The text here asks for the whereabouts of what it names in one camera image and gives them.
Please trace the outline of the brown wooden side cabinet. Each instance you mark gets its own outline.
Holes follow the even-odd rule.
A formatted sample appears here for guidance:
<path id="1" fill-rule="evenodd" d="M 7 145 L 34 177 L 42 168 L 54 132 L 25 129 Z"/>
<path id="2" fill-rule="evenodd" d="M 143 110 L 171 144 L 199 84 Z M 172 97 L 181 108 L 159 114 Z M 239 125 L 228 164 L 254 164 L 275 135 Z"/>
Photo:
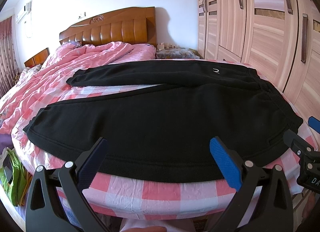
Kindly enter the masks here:
<path id="1" fill-rule="evenodd" d="M 37 65 L 43 64 L 49 56 L 49 49 L 45 48 L 27 61 L 24 62 L 25 67 L 33 68 Z"/>

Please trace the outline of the white wall air conditioner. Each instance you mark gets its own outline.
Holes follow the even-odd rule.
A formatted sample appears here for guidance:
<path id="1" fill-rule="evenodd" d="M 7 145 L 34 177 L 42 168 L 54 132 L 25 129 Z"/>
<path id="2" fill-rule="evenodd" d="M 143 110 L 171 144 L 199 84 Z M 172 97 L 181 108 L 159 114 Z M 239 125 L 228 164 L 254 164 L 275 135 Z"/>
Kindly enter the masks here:
<path id="1" fill-rule="evenodd" d="M 31 12 L 32 1 L 26 3 L 16 15 L 16 24 L 19 24 L 23 18 Z"/>

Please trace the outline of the dark red curtain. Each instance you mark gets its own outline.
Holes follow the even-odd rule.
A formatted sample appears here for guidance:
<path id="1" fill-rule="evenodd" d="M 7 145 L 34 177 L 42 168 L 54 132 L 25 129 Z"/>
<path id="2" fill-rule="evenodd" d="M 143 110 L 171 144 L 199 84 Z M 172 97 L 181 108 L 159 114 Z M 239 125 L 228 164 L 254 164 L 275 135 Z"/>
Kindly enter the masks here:
<path id="1" fill-rule="evenodd" d="M 0 89 L 3 97 L 13 86 L 19 67 L 12 39 L 12 17 L 0 23 Z"/>

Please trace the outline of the black sweatpants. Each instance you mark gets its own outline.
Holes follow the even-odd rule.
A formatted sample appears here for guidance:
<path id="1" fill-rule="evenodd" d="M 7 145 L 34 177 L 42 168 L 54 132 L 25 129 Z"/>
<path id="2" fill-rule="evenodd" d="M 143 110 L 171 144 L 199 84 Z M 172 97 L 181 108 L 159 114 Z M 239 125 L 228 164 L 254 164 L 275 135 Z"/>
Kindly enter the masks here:
<path id="1" fill-rule="evenodd" d="M 105 138 L 100 172 L 144 181 L 221 179 L 209 150 L 214 137 L 266 166 L 287 151 L 284 132 L 303 124 L 270 82 L 242 65 L 146 60 L 78 70 L 67 83 L 139 89 L 49 104 L 24 128 L 28 139 L 74 161 Z"/>

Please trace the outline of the green bag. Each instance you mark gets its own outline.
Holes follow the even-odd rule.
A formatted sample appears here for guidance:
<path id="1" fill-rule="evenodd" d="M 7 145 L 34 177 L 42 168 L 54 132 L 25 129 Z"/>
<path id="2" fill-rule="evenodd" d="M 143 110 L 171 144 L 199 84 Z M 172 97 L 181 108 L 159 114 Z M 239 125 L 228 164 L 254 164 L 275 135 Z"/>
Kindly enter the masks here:
<path id="1" fill-rule="evenodd" d="M 4 148 L 1 154 L 1 186 L 14 207 L 25 204 L 31 179 L 16 151 Z"/>

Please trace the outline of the pink quilt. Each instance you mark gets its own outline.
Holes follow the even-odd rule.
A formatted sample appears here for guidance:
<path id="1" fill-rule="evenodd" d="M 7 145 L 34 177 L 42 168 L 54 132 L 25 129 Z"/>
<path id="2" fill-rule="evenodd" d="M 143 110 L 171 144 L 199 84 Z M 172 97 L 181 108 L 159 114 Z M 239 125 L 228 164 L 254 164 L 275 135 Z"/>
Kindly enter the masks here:
<path id="1" fill-rule="evenodd" d="M 130 91 L 125 87 L 71 87 L 66 83 L 77 70 L 107 64 L 155 59 L 156 49 L 150 44 L 131 45 L 111 42 L 102 46 L 78 47 L 67 43 L 49 55 L 39 71 L 33 69 L 21 75 L 18 83 L 1 98 L 1 133 L 23 129 L 37 112 L 58 101 L 87 98 Z"/>

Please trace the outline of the brown wooden headboard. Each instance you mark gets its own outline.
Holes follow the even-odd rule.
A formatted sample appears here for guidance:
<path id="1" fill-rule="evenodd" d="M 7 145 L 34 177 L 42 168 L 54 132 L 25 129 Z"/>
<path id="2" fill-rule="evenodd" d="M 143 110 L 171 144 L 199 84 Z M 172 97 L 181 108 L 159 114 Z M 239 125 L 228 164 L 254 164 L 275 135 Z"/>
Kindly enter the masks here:
<path id="1" fill-rule="evenodd" d="M 94 46 L 118 41 L 156 46 L 156 9 L 129 7 L 87 18 L 59 34 L 60 44 L 71 41 Z"/>

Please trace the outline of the light wooden wardrobe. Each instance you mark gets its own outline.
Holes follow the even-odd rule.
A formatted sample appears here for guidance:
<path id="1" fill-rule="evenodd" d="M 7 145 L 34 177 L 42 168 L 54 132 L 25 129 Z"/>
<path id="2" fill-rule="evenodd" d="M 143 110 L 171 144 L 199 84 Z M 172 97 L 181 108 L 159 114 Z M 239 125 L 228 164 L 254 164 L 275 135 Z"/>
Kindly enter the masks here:
<path id="1" fill-rule="evenodd" d="M 319 118 L 319 10 L 312 0 L 197 0 L 197 51 L 246 63 L 302 118 Z"/>

